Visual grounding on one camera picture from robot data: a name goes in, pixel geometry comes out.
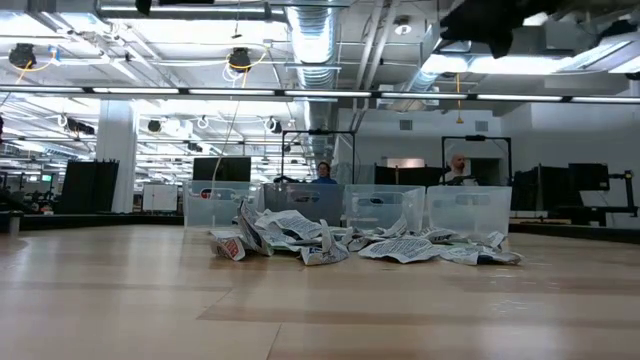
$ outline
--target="person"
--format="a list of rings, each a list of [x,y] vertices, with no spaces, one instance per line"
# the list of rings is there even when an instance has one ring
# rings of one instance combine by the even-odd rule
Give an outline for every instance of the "person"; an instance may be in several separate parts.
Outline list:
[[[326,161],[321,161],[316,169],[318,178],[313,180],[314,184],[337,184],[338,182],[331,178],[331,166]]]
[[[444,174],[445,185],[478,185],[475,179],[469,178],[468,175],[465,174],[466,161],[467,159],[462,154],[454,154],[451,157],[451,162],[449,163],[451,170]]]

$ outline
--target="black monitor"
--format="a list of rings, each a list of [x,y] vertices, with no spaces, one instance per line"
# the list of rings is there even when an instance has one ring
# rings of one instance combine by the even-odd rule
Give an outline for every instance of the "black monitor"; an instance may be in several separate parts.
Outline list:
[[[193,180],[213,180],[213,172],[219,157],[203,157],[193,160]],[[218,166],[216,181],[251,181],[251,157],[223,157]]]
[[[606,164],[569,164],[571,188],[576,191],[609,191]]]

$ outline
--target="wooden floor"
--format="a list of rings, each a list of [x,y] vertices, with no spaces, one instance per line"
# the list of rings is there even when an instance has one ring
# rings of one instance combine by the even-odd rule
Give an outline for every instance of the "wooden floor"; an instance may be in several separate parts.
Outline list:
[[[180,227],[0,239],[0,359],[639,359],[640,246],[514,234],[519,267],[212,257]]]

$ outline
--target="ceiling light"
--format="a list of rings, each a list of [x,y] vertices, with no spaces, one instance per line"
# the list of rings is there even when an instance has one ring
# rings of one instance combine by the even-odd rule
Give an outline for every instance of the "ceiling light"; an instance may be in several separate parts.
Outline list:
[[[471,62],[468,71],[476,74],[548,75],[565,64],[565,59],[541,56],[507,56],[499,59],[482,56]]]
[[[84,92],[79,87],[66,87],[66,86],[0,86],[0,91],[11,92]]]
[[[189,93],[193,95],[255,95],[255,96],[273,96],[273,90],[251,90],[251,89],[189,89]]]
[[[430,73],[463,73],[467,72],[467,60],[461,56],[445,56],[433,54],[429,56],[421,68],[424,72]]]
[[[383,98],[391,99],[433,99],[433,100],[464,100],[467,94],[447,94],[447,93],[397,93],[385,92],[380,95]]]
[[[571,102],[590,104],[640,104],[640,98],[617,96],[576,96],[571,100]]]
[[[97,93],[111,94],[178,94],[180,91],[173,88],[93,88]]]
[[[396,26],[394,32],[398,35],[406,35],[411,32],[411,25],[409,25],[409,17],[406,15],[398,16],[393,24]]]
[[[498,100],[498,101],[560,101],[562,96],[545,95],[478,95],[478,100]]]
[[[613,44],[602,44],[597,46],[591,50],[580,53],[568,63],[563,64],[564,66],[558,71],[577,71],[584,70],[589,66],[597,63],[598,61],[606,58],[609,55],[612,55],[614,52],[622,49],[623,47],[629,45],[631,41],[621,41],[619,43]]]
[[[322,91],[322,90],[287,90],[286,96],[329,96],[329,97],[370,97],[368,91]]]
[[[640,72],[640,56],[627,61],[609,72],[614,74],[633,74]]]

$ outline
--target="clear plastic bin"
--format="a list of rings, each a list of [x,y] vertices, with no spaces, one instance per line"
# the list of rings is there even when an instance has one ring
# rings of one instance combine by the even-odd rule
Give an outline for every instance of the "clear plastic bin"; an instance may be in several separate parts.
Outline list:
[[[390,228],[404,214],[407,228],[420,231],[425,191],[424,186],[347,185],[347,226]]]
[[[431,186],[427,203],[431,226],[480,237],[509,231],[510,187]]]
[[[258,185],[248,182],[189,181],[184,186],[184,226],[207,228],[231,226],[244,199],[254,204]]]
[[[311,221],[324,219],[331,226],[340,226],[344,214],[343,185],[263,184],[262,196],[264,209],[298,210]]]

